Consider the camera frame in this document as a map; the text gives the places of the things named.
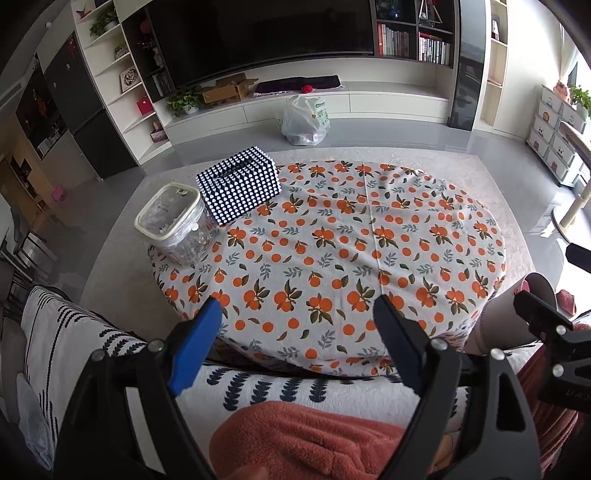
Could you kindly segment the plant on drawer cabinet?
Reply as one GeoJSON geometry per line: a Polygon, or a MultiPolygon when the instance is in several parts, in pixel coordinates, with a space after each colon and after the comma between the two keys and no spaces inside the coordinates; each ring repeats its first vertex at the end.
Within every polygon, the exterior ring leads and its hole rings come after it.
{"type": "Polygon", "coordinates": [[[586,121],[590,114],[591,98],[588,90],[583,90],[575,84],[569,85],[571,104],[576,108],[579,116],[586,121]]]}

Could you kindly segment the white wall shelf unit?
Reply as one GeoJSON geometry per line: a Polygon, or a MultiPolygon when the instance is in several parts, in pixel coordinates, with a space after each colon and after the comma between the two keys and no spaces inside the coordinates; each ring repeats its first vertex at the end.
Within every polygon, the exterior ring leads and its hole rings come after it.
{"type": "MultiPolygon", "coordinates": [[[[150,94],[149,75],[139,72],[121,23],[99,36],[90,32],[99,15],[113,9],[119,18],[138,12],[141,2],[74,1],[71,4],[77,52],[86,63],[97,94],[133,161],[142,165],[181,144],[217,134],[276,126],[290,93],[256,96],[238,103],[197,108],[174,116],[164,99],[150,94]]],[[[283,63],[247,72],[253,83],[289,77],[335,75],[341,87],[318,90],[329,117],[390,119],[444,124],[457,104],[455,66],[384,56],[374,59],[318,59],[283,63]]]]}

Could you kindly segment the white shopping bag on floor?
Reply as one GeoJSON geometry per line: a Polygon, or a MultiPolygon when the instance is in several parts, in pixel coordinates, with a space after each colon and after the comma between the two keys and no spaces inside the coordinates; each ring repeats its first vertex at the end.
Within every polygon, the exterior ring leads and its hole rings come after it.
{"type": "Polygon", "coordinates": [[[325,140],[330,128],[324,98],[297,95],[287,99],[280,131],[290,144],[317,146],[325,140]]]}

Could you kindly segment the beige floor rug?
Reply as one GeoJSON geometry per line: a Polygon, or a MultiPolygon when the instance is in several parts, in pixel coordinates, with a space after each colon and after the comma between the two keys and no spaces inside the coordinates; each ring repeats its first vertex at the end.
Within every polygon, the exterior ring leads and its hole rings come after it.
{"type": "Polygon", "coordinates": [[[431,335],[466,333],[485,305],[534,269],[521,229],[475,156],[417,149],[276,152],[280,191],[238,215],[211,209],[205,240],[179,264],[141,234],[137,216],[171,187],[187,197],[207,164],[146,178],[108,236],[80,304],[143,340],[221,305],[221,338],[280,345],[329,334],[349,347],[377,338],[373,305],[392,295],[431,335]]]}

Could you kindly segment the red fleece clothing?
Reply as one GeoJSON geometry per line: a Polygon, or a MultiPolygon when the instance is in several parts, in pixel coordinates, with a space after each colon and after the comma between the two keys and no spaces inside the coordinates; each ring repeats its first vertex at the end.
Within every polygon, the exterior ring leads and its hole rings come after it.
{"type": "MultiPolygon", "coordinates": [[[[541,450],[541,471],[549,467],[578,422],[579,413],[538,400],[546,346],[518,372],[541,450]]],[[[329,414],[301,405],[260,403],[226,420],[209,443],[218,479],[377,479],[405,428],[329,414]]],[[[443,436],[429,473],[451,464],[459,432],[443,436]]]]}

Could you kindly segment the row of books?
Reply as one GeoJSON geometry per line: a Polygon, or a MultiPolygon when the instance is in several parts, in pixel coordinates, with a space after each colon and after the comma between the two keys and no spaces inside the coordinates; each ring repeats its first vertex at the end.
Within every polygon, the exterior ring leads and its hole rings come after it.
{"type": "Polygon", "coordinates": [[[454,34],[421,24],[378,20],[376,56],[452,67],[454,34]]]}

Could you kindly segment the dark purple cloth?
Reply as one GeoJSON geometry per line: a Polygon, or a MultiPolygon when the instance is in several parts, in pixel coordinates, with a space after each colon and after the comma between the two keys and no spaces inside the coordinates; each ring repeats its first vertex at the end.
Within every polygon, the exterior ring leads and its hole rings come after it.
{"type": "Polygon", "coordinates": [[[338,75],[317,77],[289,77],[260,82],[254,88],[254,96],[276,95],[283,93],[311,93],[315,90],[331,90],[342,87],[338,75]]]}

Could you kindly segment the white drawer cabinet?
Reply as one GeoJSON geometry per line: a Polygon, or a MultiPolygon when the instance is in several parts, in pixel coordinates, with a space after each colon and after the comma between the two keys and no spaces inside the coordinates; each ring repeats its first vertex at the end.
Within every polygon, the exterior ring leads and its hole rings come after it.
{"type": "Polygon", "coordinates": [[[550,170],[557,183],[572,188],[576,181],[588,175],[588,168],[559,132],[566,122],[583,136],[590,129],[589,117],[584,121],[576,108],[560,99],[545,85],[541,93],[531,125],[527,143],[550,170]]]}

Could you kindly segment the cardboard box on shelf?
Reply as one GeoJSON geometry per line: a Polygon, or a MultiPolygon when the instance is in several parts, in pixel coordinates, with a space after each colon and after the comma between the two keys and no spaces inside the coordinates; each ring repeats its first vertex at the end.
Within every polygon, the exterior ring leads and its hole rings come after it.
{"type": "Polygon", "coordinates": [[[201,97],[205,104],[222,104],[241,102],[252,88],[256,86],[257,78],[247,78],[245,73],[224,77],[215,81],[215,85],[201,90],[201,97]]]}

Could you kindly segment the clear plastic storage bin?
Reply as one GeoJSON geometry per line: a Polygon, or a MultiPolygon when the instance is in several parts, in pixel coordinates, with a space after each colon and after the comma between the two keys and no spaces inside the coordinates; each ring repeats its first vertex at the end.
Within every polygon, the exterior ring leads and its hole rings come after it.
{"type": "Polygon", "coordinates": [[[219,234],[197,187],[161,187],[134,219],[135,230],[179,265],[197,262],[219,234]]]}

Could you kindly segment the orange print tablecloth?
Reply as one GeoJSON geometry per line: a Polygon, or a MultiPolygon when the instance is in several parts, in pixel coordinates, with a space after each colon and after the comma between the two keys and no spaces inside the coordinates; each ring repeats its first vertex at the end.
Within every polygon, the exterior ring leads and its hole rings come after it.
{"type": "Polygon", "coordinates": [[[221,230],[197,262],[148,252],[178,314],[221,302],[219,339],[259,364],[338,376],[393,371],[377,297],[462,348],[506,272],[493,215],[460,187],[386,163],[280,168],[280,195],[221,230]]]}

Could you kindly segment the polka dot tissue box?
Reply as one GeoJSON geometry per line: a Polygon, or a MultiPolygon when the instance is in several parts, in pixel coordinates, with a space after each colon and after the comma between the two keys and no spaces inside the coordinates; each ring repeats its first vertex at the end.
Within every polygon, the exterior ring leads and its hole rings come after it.
{"type": "Polygon", "coordinates": [[[259,146],[237,152],[200,172],[197,188],[212,218],[226,225],[280,195],[276,162],[259,146]]]}

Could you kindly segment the large black television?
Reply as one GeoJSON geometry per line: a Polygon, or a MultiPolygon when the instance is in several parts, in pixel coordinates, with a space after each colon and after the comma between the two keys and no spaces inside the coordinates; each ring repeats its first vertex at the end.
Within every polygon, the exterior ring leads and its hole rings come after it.
{"type": "Polygon", "coordinates": [[[374,52],[368,1],[151,1],[175,88],[283,61],[374,52]]]}

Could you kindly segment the potted green plant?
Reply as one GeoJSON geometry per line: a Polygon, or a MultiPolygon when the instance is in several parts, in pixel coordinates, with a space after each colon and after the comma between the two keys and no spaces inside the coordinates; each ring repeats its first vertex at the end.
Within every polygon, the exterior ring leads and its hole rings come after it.
{"type": "Polygon", "coordinates": [[[172,94],[166,99],[166,104],[175,117],[190,115],[204,106],[201,88],[192,87],[172,94]]]}

